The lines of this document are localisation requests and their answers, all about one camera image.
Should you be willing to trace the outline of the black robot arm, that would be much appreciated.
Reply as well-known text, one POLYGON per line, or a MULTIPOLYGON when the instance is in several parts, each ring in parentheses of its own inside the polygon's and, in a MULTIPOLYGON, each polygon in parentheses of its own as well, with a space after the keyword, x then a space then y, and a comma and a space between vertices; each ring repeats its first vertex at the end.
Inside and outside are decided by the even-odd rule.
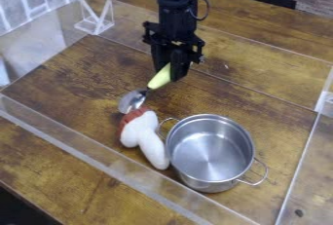
POLYGON ((155 70, 170 65, 170 80, 187 75, 191 63, 199 63, 206 42, 196 36, 198 0, 158 0, 159 21, 143 22, 143 42, 151 46, 155 70))

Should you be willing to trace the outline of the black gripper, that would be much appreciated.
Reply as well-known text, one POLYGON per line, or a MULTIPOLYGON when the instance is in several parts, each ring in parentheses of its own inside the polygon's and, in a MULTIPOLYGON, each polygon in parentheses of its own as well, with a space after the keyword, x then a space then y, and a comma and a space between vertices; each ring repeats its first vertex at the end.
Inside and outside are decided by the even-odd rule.
POLYGON ((159 21, 143 22, 143 42, 151 46, 156 71, 170 63, 170 79, 187 75, 191 62, 199 62, 204 41, 196 36, 198 0, 158 0, 159 21))

